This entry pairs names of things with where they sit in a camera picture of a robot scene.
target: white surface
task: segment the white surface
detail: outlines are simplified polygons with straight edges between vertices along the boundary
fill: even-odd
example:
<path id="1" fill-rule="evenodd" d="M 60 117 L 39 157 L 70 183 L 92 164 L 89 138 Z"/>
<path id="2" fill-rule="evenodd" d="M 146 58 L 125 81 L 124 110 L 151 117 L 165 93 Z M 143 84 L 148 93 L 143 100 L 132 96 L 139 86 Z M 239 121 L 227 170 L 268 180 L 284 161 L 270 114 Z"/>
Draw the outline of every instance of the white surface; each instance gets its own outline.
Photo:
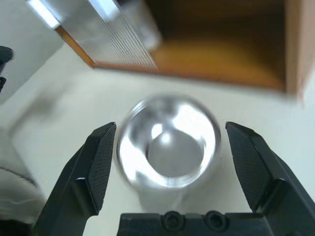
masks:
<path id="1" fill-rule="evenodd" d="M 46 202 L 36 186 L 5 170 L 0 170 L 0 186 L 0 220 L 36 222 Z"/>
<path id="2" fill-rule="evenodd" d="M 28 7 L 25 0 L 0 0 L 0 45 L 12 48 L 4 68 L 7 79 L 0 105 L 18 90 L 59 49 L 63 41 Z"/>
<path id="3" fill-rule="evenodd" d="M 0 168 L 13 171 L 27 179 L 32 179 L 23 160 L 16 152 L 6 130 L 0 127 Z"/>
<path id="4" fill-rule="evenodd" d="M 89 0 L 89 2 L 99 16 L 105 21 L 114 19 L 120 13 L 113 0 Z"/>
<path id="5" fill-rule="evenodd" d="M 233 167 L 226 121 L 261 134 L 315 200 L 314 79 L 302 104 L 253 88 L 92 70 L 65 45 L 2 106 L 0 115 L 2 125 L 12 127 L 18 152 L 48 197 L 62 168 L 93 129 L 110 121 L 119 126 L 143 98 L 174 92 L 204 104 L 217 117 L 223 138 L 222 166 L 205 189 L 207 195 L 190 196 L 182 212 L 250 210 Z M 88 221 L 84 235 L 103 236 L 106 232 L 115 236 L 120 214 L 141 210 L 137 195 L 112 165 L 103 209 Z"/>
<path id="6" fill-rule="evenodd" d="M 47 7 L 40 0 L 28 0 L 30 8 L 47 24 L 51 29 L 55 29 L 60 26 L 57 19 L 51 14 Z"/>

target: wooden cabinet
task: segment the wooden cabinet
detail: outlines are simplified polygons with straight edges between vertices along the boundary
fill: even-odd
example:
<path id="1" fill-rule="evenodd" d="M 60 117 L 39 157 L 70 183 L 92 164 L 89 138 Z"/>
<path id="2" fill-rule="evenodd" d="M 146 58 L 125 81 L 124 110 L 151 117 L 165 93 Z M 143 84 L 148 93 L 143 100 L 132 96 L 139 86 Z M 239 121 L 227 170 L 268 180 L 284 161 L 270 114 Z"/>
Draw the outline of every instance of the wooden cabinet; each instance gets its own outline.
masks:
<path id="1" fill-rule="evenodd" d="M 156 67 L 93 61 L 92 67 L 175 75 L 297 94 L 315 56 L 315 0 L 146 0 L 163 36 Z"/>

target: white wall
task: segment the white wall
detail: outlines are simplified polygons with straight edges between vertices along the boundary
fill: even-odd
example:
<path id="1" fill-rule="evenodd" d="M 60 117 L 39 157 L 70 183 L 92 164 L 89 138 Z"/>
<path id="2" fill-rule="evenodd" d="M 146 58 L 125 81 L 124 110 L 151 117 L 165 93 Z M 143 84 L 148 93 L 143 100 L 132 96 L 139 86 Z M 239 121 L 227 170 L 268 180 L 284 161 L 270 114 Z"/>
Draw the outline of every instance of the white wall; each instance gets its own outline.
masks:
<path id="1" fill-rule="evenodd" d="M 0 93 L 3 104 L 63 44 L 33 13 L 26 0 L 0 0 L 0 45 L 14 50 L 2 76 L 7 79 Z"/>

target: black object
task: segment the black object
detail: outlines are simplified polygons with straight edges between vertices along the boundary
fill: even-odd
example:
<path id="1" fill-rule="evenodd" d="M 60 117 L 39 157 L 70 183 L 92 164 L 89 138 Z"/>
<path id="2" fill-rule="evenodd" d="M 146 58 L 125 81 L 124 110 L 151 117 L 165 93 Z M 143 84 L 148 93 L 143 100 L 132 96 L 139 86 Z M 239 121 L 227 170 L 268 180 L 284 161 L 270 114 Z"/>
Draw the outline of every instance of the black object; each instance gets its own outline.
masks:
<path id="1" fill-rule="evenodd" d="M 232 122 L 226 123 L 226 130 L 236 174 L 253 213 L 222 215 L 217 211 L 210 211 L 205 216 L 199 214 L 183 216 L 174 211 L 164 216 L 122 214 L 117 236 L 315 236 L 315 204 L 291 169 L 253 130 Z M 108 166 L 110 166 L 114 132 L 113 128 L 103 144 L 104 150 L 108 149 L 107 156 L 104 157 L 108 161 Z M 102 158 L 99 152 L 83 151 L 87 143 L 90 147 L 96 145 L 93 144 L 96 139 L 89 140 L 89 138 L 80 149 L 81 151 L 73 157 L 75 160 L 79 156 L 79 159 L 93 161 L 95 154 L 98 158 Z M 103 186 L 95 184 L 92 188 L 88 181 L 77 184 L 78 179 L 73 178 L 74 173 L 76 177 L 86 176 L 91 168 L 89 165 L 83 166 L 83 163 L 79 161 L 76 165 L 69 164 L 71 160 L 63 170 L 36 223 L 34 232 L 37 230 L 43 233 L 37 235 L 54 235 L 55 233 L 59 236 L 81 236 L 88 217 L 100 210 L 96 204 L 92 204 L 92 200 L 95 198 L 94 191 L 98 187 L 102 190 L 97 195 L 97 202 L 103 199 L 105 195 Z M 67 166 L 73 168 L 73 173 L 69 172 Z M 104 171 L 107 168 L 109 171 L 108 166 L 99 168 L 94 178 L 97 180 L 102 176 L 101 169 Z M 75 191 L 65 191 L 70 188 L 69 185 L 76 186 L 72 187 Z M 84 191 L 87 189 L 94 189 L 94 191 L 88 194 Z M 71 199 L 77 204 L 70 207 L 69 202 L 61 201 L 61 198 Z M 58 201 L 52 202 L 51 199 L 58 199 Z M 91 205 L 94 206 L 93 209 L 96 208 L 96 211 L 89 211 L 82 216 L 81 209 L 91 207 Z"/>
<path id="2" fill-rule="evenodd" d="M 28 236 L 31 225 L 16 220 L 0 220 L 0 236 Z"/>
<path id="3" fill-rule="evenodd" d="M 103 206 L 116 124 L 93 131 L 64 167 L 32 235 L 81 236 L 86 221 Z"/>
<path id="4" fill-rule="evenodd" d="M 0 46 L 0 74 L 4 68 L 4 65 L 12 60 L 13 58 L 13 51 L 10 48 Z M 3 89 L 3 86 L 6 82 L 4 77 L 0 77 L 0 92 Z"/>

